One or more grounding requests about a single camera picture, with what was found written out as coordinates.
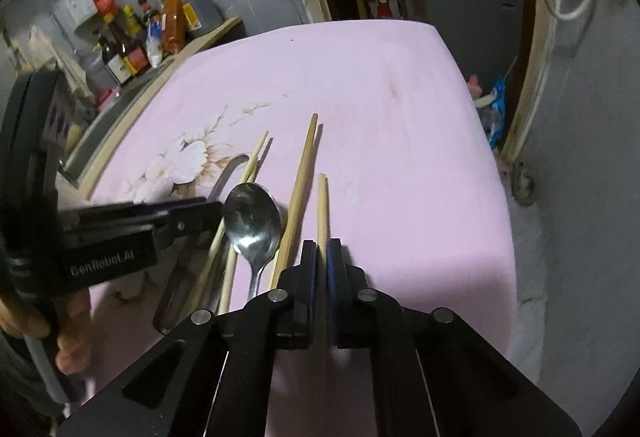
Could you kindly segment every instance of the metal spoon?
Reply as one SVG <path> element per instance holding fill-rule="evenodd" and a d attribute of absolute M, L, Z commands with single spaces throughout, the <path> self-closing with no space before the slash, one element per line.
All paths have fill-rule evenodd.
<path fill-rule="evenodd" d="M 258 294 L 262 271 L 280 244 L 282 218 L 267 190 L 256 183 L 239 184 L 223 207 L 226 236 L 251 265 L 249 300 Z"/>

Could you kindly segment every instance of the table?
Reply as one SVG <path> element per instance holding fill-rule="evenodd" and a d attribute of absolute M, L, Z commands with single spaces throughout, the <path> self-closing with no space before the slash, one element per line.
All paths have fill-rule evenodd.
<path fill-rule="evenodd" d="M 132 125 L 92 198 L 206 195 L 226 161 L 268 129 L 257 181 L 287 204 L 313 112 L 321 124 L 314 174 L 329 178 L 331 236 L 372 287 L 413 309 L 448 306 L 504 353 L 516 298 L 506 198 L 466 83 L 427 24 L 295 26 L 189 58 Z M 194 180 L 175 185 L 167 175 L 176 167 Z M 302 239 L 315 237 L 314 184 Z M 249 279 L 239 259 L 232 309 L 244 304 Z M 113 309 L 105 287 L 92 295 L 98 383 L 158 339 L 150 327 L 158 287 Z M 278 355 L 268 435 L 314 433 L 300 355 Z M 362 353 L 334 353 L 327 435 L 375 435 L 367 367 Z"/>

